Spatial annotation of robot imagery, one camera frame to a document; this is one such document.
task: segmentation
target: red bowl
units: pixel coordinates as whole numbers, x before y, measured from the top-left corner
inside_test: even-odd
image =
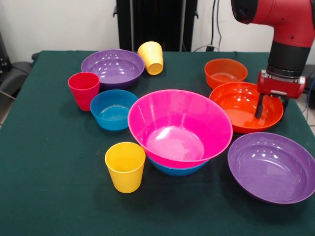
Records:
[[[207,84],[215,89],[217,86],[244,81],[248,75],[246,67],[232,59],[215,59],[205,66]]]
[[[264,96],[261,117],[255,118],[259,93],[257,85],[247,82],[223,84],[215,88],[209,98],[225,110],[237,133],[265,130],[279,122],[284,113],[280,99]]]

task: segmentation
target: white wall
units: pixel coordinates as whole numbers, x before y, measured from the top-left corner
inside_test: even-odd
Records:
[[[199,19],[195,18],[192,50],[210,44],[213,0],[198,0]],[[273,39],[273,28],[264,25],[245,25],[234,19],[230,0],[221,0],[219,7],[219,27],[222,34],[221,51],[269,52]],[[214,45],[219,44],[219,34],[215,25]],[[315,43],[308,63],[315,63]]]
[[[211,41],[213,0],[199,0],[192,49]],[[116,0],[0,0],[0,31],[10,59],[31,60],[41,50],[119,48]],[[230,0],[220,1],[222,51],[268,52],[273,29],[244,25],[232,14]],[[216,32],[214,44],[218,45]],[[309,63],[315,63],[315,50]]]
[[[41,50],[119,48],[115,0],[0,0],[0,30],[14,61]]]

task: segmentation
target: cable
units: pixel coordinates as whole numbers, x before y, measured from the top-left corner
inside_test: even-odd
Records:
[[[208,45],[204,45],[204,46],[197,48],[196,50],[194,50],[194,52],[197,52],[199,49],[204,48],[204,47],[214,47],[215,49],[217,49],[218,52],[220,51],[216,46],[208,44]]]
[[[184,49],[185,52],[187,52],[184,42],[183,42],[183,49]]]
[[[310,90],[309,90],[309,92],[307,94],[306,108],[302,111],[302,113],[304,113],[305,110],[307,110],[306,111],[306,121],[307,122],[309,121],[309,111],[310,111],[309,103],[310,103],[310,98],[311,98],[311,92],[312,92],[312,89],[313,89],[314,86],[315,86],[315,79],[313,80],[312,85],[310,86]]]
[[[217,28],[218,28],[218,33],[219,33],[219,36],[220,36],[218,48],[220,49],[222,35],[221,35],[221,32],[220,32],[220,27],[219,27],[219,5],[220,5],[220,0],[218,0],[218,5],[217,5]]]
[[[215,28],[215,7],[216,7],[216,0],[213,0],[213,6],[212,6],[212,34],[211,34],[211,45],[213,44],[213,38],[214,38],[214,28]]]
[[[315,73],[315,70],[309,75],[309,77],[311,77],[314,73]],[[310,102],[310,98],[311,98],[311,92],[312,92],[312,88],[314,87],[314,85],[315,85],[315,79],[313,80],[313,82],[310,86],[310,89],[308,90],[307,97],[306,97],[306,106],[305,106],[304,110],[302,111],[302,113],[304,113],[309,106],[309,102]]]

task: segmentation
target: table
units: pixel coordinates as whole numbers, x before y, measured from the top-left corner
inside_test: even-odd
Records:
[[[92,52],[41,52],[0,129],[1,235],[286,235],[315,234],[315,196],[289,206],[262,203],[232,177],[227,152],[187,177],[170,177],[145,163],[132,194],[117,192],[104,164],[107,149],[135,140],[128,129],[102,130],[81,112],[67,87]],[[267,53],[164,53],[164,71],[142,74],[128,90],[141,97],[158,89],[208,96],[203,67],[231,58],[255,82]],[[285,135],[315,155],[315,137],[295,101],[281,123]]]

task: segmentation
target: yellow cup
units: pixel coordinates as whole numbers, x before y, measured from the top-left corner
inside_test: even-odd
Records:
[[[132,193],[139,188],[145,159],[145,152],[138,144],[123,142],[108,149],[105,163],[119,192]]]
[[[144,61],[147,72],[157,75],[163,70],[163,51],[157,42],[146,42],[138,49],[138,55]]]

